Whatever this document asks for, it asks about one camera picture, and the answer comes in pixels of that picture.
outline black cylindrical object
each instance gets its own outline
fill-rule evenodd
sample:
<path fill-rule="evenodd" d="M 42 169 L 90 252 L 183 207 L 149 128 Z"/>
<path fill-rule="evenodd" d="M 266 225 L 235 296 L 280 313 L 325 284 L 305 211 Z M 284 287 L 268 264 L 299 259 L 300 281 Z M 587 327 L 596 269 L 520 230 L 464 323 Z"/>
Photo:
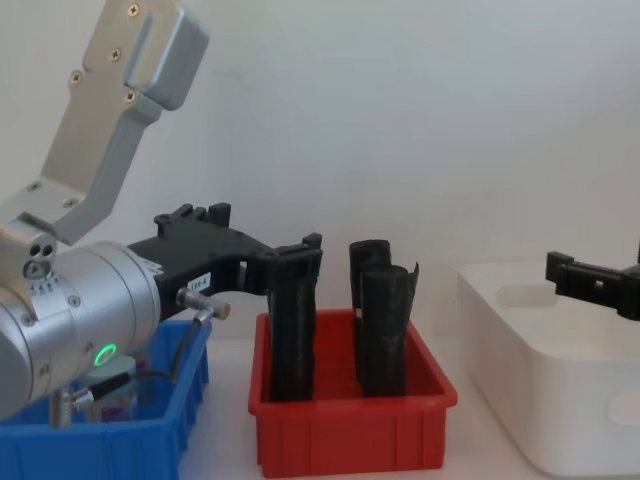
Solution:
<path fill-rule="evenodd" d="M 418 279 L 398 266 L 362 274 L 362 317 L 366 397 L 406 395 L 407 327 Z"/>
<path fill-rule="evenodd" d="M 271 323 L 271 401 L 313 399 L 316 283 L 322 237 L 279 248 L 268 296 Z"/>
<path fill-rule="evenodd" d="M 369 268 L 391 265 L 391 245 L 387 240 L 365 240 L 349 246 L 351 263 L 351 299 L 353 304 L 353 349 L 356 361 L 356 378 L 362 383 L 364 363 L 362 335 L 362 298 L 360 280 L 362 272 Z"/>

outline robot end effector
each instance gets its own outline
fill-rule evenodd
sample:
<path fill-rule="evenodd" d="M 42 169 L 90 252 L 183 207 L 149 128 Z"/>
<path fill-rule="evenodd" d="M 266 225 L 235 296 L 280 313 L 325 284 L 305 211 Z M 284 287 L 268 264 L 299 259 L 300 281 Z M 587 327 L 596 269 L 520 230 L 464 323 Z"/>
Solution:
<path fill-rule="evenodd" d="M 111 212 L 147 126 L 184 102 L 209 37 L 179 0 L 107 0 L 37 180 L 0 205 L 0 419 L 143 343 L 152 273 L 115 244 L 56 258 Z"/>

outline white table surface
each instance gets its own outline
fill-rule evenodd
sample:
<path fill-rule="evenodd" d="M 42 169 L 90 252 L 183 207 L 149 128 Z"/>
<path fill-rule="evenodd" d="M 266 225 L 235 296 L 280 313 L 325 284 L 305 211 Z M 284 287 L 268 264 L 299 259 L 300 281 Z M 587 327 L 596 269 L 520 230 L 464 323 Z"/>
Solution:
<path fill-rule="evenodd" d="M 447 454 L 439 471 L 326 477 L 336 480 L 544 480 L 511 442 L 460 364 L 453 335 L 427 344 L 456 390 L 447 416 Z M 258 480 L 255 421 L 248 413 L 253 339 L 209 341 L 211 383 L 181 464 L 181 480 Z"/>

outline white plastic container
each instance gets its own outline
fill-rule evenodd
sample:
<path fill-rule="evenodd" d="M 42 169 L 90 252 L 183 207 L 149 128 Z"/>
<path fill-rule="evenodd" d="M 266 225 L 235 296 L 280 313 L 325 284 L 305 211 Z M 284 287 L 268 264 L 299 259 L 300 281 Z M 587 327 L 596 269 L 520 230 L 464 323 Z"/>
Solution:
<path fill-rule="evenodd" d="M 469 373 L 540 469 L 640 475 L 640 322 L 556 296 L 544 269 L 502 263 L 460 270 Z"/>
<path fill-rule="evenodd" d="M 136 360 L 128 355 L 94 368 L 79 380 L 81 387 L 89 387 L 121 373 L 136 373 Z M 136 420 L 138 412 L 137 382 L 130 382 L 93 404 L 85 416 L 88 422 L 129 422 Z"/>

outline black plastic part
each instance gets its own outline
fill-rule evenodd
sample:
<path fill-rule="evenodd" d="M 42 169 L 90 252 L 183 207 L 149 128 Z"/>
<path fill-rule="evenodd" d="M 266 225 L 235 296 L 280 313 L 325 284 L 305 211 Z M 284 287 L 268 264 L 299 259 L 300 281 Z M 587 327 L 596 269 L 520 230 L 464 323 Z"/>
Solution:
<path fill-rule="evenodd" d="M 183 205 L 155 218 L 157 237 L 129 246 L 162 267 L 155 277 L 162 320 L 183 310 L 176 304 L 178 290 L 203 275 L 211 275 L 211 285 L 201 291 L 206 296 L 225 291 L 268 293 L 278 252 L 229 228 L 230 216 L 227 203 L 208 209 Z"/>
<path fill-rule="evenodd" d="M 351 301 L 353 305 L 353 349 L 356 362 L 356 379 L 362 383 L 363 325 L 362 325 L 362 272 L 369 268 L 391 266 L 391 245 L 387 240 L 364 240 L 349 245 L 351 266 Z"/>
<path fill-rule="evenodd" d="M 93 395 L 93 401 L 99 402 L 110 393 L 115 392 L 117 389 L 127 385 L 130 381 L 131 375 L 126 372 L 120 373 L 115 377 L 111 377 L 110 379 L 105 380 L 104 382 L 91 385 L 89 387 L 89 391 Z"/>
<path fill-rule="evenodd" d="M 407 327 L 419 266 L 413 273 L 398 266 L 362 274 L 365 397 L 405 396 Z"/>
<path fill-rule="evenodd" d="M 558 295 L 615 308 L 624 318 L 640 320 L 640 265 L 614 270 L 550 252 L 545 278 L 556 284 Z"/>
<path fill-rule="evenodd" d="M 271 323 L 271 400 L 313 399 L 316 330 L 315 289 L 320 273 L 322 237 L 277 249 L 278 262 L 269 294 Z"/>

